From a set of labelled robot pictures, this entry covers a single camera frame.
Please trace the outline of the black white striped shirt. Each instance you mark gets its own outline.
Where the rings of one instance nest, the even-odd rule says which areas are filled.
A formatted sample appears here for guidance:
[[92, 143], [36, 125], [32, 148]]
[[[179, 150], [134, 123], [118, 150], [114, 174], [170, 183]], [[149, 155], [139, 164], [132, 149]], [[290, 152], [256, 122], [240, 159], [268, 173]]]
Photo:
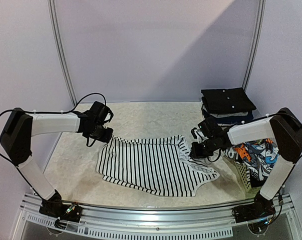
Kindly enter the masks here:
[[96, 172], [110, 183], [162, 197], [193, 197], [220, 176], [190, 157], [182, 135], [134, 140], [114, 136], [102, 147]]

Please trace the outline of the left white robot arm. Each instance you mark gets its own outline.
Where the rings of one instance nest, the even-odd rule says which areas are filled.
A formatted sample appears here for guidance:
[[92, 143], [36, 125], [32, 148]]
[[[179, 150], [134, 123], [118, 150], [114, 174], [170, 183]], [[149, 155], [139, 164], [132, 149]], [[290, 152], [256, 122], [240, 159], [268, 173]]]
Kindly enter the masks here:
[[54, 217], [65, 213], [65, 206], [56, 198], [57, 191], [48, 182], [32, 157], [32, 137], [52, 133], [80, 133], [87, 139], [108, 143], [113, 130], [104, 125], [110, 122], [113, 112], [103, 104], [94, 103], [85, 111], [27, 112], [21, 108], [9, 110], [10, 116], [0, 135], [0, 144], [25, 181], [46, 201], [45, 208]]

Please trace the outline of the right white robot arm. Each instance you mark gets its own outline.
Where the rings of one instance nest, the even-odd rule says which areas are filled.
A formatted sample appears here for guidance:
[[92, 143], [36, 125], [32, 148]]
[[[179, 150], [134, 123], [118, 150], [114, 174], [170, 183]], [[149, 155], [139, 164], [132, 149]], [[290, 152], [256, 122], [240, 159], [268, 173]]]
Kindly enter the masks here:
[[190, 154], [194, 159], [207, 158], [213, 156], [215, 151], [243, 143], [273, 140], [277, 158], [268, 162], [272, 169], [259, 191], [259, 195], [266, 200], [276, 195], [302, 157], [302, 123], [287, 107], [269, 116], [225, 127], [208, 117], [193, 128], [191, 134], [196, 140]]

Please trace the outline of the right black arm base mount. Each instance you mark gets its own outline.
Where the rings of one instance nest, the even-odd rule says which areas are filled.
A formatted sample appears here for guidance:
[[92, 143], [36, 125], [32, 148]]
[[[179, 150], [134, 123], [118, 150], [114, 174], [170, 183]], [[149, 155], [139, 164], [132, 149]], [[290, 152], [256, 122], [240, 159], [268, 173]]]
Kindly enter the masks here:
[[266, 222], [267, 225], [270, 225], [272, 222], [277, 220], [282, 211], [282, 195], [279, 193], [276, 196], [278, 197], [278, 204], [280, 206], [278, 214], [276, 214], [273, 199], [267, 200], [260, 194], [260, 192], [258, 192], [253, 199], [253, 203], [248, 205], [238, 205], [232, 209], [231, 213], [235, 218], [236, 223], [241, 223], [245, 221], [247, 222], [272, 216], [272, 218], [270, 220], [267, 220]]

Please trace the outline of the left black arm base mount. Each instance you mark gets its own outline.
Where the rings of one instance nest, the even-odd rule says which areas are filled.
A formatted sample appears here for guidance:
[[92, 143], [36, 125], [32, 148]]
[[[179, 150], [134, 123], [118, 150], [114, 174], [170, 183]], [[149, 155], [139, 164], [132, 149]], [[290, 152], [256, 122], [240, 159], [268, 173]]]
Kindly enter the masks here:
[[55, 191], [48, 200], [43, 199], [39, 213], [60, 220], [80, 222], [83, 208], [75, 202], [64, 203], [61, 195]]

